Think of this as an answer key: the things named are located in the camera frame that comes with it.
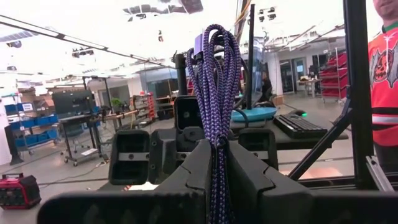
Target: red jersey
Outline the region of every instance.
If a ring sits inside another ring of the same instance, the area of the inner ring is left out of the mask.
[[[398,28],[369,43],[373,140],[398,146]]]

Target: generator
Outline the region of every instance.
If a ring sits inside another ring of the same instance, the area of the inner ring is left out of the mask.
[[[40,203],[40,189],[33,175],[3,174],[0,180],[0,207],[4,210],[30,209]]]

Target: white ceiling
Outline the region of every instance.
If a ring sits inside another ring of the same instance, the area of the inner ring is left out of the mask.
[[[2,0],[0,14],[41,27],[51,26],[72,37],[144,58],[170,58],[176,50],[186,51],[193,46],[194,38],[203,28],[211,23],[232,27],[236,14],[236,6],[229,4],[229,0],[202,0],[205,9],[203,12],[191,15],[173,13],[127,21],[129,18],[123,11],[124,8],[156,2],[157,0]],[[159,30],[162,31],[163,42],[158,41]],[[18,30],[0,26],[0,35],[15,32]],[[11,63],[18,70],[81,73],[92,68],[107,70],[133,62],[131,58],[99,51],[95,52],[95,58],[84,56],[74,59],[70,57],[72,47],[76,47],[74,45],[44,36],[29,39],[22,42],[21,49],[0,47],[0,67]]]
[[[324,34],[334,26],[344,23],[343,1],[331,0],[255,0],[256,11],[262,8],[275,8],[277,17],[273,21],[259,22],[256,17],[254,25],[255,35],[262,35],[263,31],[270,38],[287,37],[301,34],[311,26],[312,31]],[[372,39],[381,29],[382,22],[373,7],[373,0],[366,0],[368,15],[368,38]],[[241,42],[247,42],[249,26],[244,27]]]
[[[170,58],[176,50],[185,51],[193,40],[209,24],[221,24],[233,31],[236,4],[231,0],[202,0],[204,11],[195,14],[166,14],[127,22],[123,8],[157,0],[0,0],[0,14],[42,27],[51,26],[72,37],[105,45],[113,50],[129,52],[141,57]],[[300,34],[312,25],[318,33],[330,30],[343,21],[342,1],[330,0],[257,0],[260,8],[275,7],[277,18],[260,23],[256,18],[256,33],[266,30],[271,37]],[[374,36],[381,21],[368,3],[368,33]],[[248,27],[244,26],[241,41],[248,39]],[[162,30],[163,42],[158,41]],[[18,32],[17,29],[0,26],[0,35]],[[8,48],[0,44],[0,70],[14,64],[19,70],[30,70],[63,76],[81,73],[87,69],[100,71],[133,62],[105,52],[95,52],[95,57],[79,59],[70,56],[72,45],[49,37],[30,37],[23,41],[23,48]]]

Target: man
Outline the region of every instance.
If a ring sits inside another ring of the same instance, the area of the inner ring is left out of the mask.
[[[384,172],[398,172],[398,0],[373,0],[382,33],[369,43],[373,140]]]
[[[267,73],[263,72],[262,73],[262,87],[261,87],[262,96],[261,96],[259,102],[264,102],[264,101],[269,100],[269,97],[271,96],[272,93],[269,92],[269,95],[268,95],[267,90],[269,90],[270,88],[272,88],[272,83],[269,80]]]

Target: coiled rope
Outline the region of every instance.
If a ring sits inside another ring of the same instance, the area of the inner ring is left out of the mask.
[[[216,30],[209,41],[210,32]],[[216,45],[224,47],[224,70],[214,58]],[[210,25],[203,34],[203,58],[196,60],[193,69],[193,49],[187,52],[187,68],[197,96],[205,137],[212,146],[212,180],[210,223],[232,223],[234,215],[229,201],[226,176],[227,135],[238,92],[241,73],[241,54],[234,36],[220,25]],[[216,68],[218,86],[213,70]]]

